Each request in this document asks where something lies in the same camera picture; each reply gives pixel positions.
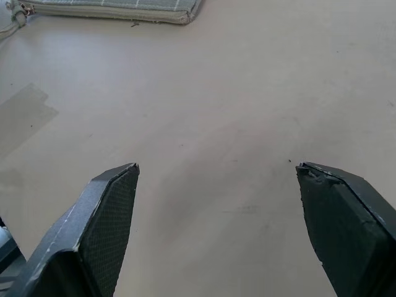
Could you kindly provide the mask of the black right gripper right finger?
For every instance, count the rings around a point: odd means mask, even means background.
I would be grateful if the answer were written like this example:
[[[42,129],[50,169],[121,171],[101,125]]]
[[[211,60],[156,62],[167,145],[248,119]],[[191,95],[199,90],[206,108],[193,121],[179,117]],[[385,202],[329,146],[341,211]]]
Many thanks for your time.
[[[312,247],[337,296],[395,296],[395,209],[362,177],[296,167]]]

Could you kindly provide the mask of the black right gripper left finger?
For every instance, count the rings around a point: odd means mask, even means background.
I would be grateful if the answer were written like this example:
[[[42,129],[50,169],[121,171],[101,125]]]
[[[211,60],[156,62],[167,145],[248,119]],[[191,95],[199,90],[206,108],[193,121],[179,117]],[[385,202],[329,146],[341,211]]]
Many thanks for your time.
[[[139,174],[130,163],[93,178],[41,239],[9,296],[113,296]]]

